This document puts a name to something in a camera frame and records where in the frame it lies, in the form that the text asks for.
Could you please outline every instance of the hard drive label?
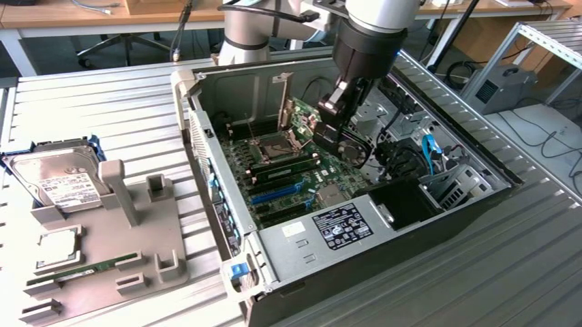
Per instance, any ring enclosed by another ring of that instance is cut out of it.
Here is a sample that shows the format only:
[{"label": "hard drive label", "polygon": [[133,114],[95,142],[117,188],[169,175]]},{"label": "hard drive label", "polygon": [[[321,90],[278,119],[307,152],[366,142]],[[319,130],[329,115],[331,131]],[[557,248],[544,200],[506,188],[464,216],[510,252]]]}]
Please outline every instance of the hard drive label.
[{"label": "hard drive label", "polygon": [[58,208],[99,200],[99,192],[87,173],[43,179],[39,184]]}]

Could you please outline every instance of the hard drive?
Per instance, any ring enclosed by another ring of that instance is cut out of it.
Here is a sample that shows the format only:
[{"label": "hard drive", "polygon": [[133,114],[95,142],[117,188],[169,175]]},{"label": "hard drive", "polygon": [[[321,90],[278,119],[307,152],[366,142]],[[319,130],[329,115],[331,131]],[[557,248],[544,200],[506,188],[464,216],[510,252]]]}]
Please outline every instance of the hard drive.
[{"label": "hard drive", "polygon": [[63,213],[72,213],[102,205],[100,196],[111,190],[98,177],[105,157],[94,140],[32,144],[27,149],[2,154],[2,165],[39,206],[55,205]]}]

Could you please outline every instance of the ram module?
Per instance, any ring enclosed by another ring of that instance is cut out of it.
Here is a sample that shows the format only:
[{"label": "ram module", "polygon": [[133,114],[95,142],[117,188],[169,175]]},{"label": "ram module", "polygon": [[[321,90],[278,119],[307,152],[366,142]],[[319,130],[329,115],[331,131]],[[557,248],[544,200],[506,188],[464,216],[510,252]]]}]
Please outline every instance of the ram module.
[{"label": "ram module", "polygon": [[314,153],[266,166],[250,168],[247,174],[253,178],[253,184],[257,185],[309,172],[317,169],[319,163],[319,155]]}]

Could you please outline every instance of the robotic arm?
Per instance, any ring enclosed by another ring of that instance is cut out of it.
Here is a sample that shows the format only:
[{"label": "robotic arm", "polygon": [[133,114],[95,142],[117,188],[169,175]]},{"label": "robotic arm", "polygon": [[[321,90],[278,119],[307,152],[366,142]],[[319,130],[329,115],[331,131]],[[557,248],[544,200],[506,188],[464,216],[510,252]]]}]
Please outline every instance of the robotic arm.
[{"label": "robotic arm", "polygon": [[333,53],[341,75],[334,92],[318,104],[322,122],[315,127],[314,142],[335,155],[355,160],[359,153],[366,153],[367,158],[370,150],[350,133],[347,124],[377,80],[393,68],[421,2],[347,0],[339,11],[335,2],[323,0],[315,4],[341,15]]},{"label": "robotic arm", "polygon": [[[350,161],[358,161],[362,153],[366,153],[367,158],[370,146],[350,132],[347,124],[377,80],[393,68],[408,37],[408,27],[413,24],[422,2],[234,0],[227,3],[246,3],[249,7],[267,9],[269,12],[254,14],[251,11],[227,11],[221,65],[267,60],[270,36],[297,40],[322,38],[325,34],[321,30],[330,26],[330,12],[339,16],[333,58],[341,75],[334,92],[318,104],[322,122],[315,127],[314,142]],[[273,16],[274,12],[287,15],[287,19]]]}]

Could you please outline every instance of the blue latch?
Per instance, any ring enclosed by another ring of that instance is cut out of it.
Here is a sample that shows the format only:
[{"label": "blue latch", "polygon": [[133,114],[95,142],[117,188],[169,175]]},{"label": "blue latch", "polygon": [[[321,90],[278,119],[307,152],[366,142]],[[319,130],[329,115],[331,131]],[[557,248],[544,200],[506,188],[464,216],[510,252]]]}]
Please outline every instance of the blue latch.
[{"label": "blue latch", "polygon": [[444,151],[437,146],[436,137],[432,134],[425,135],[422,138],[422,152],[425,154],[425,158],[428,159],[429,167],[430,167],[430,174],[436,174],[436,169],[433,167],[433,158],[432,153],[442,153]]},{"label": "blue latch", "polygon": [[235,264],[230,268],[233,270],[233,276],[230,278],[231,280],[239,279],[241,277],[249,275],[249,265],[246,262],[243,264]]}]

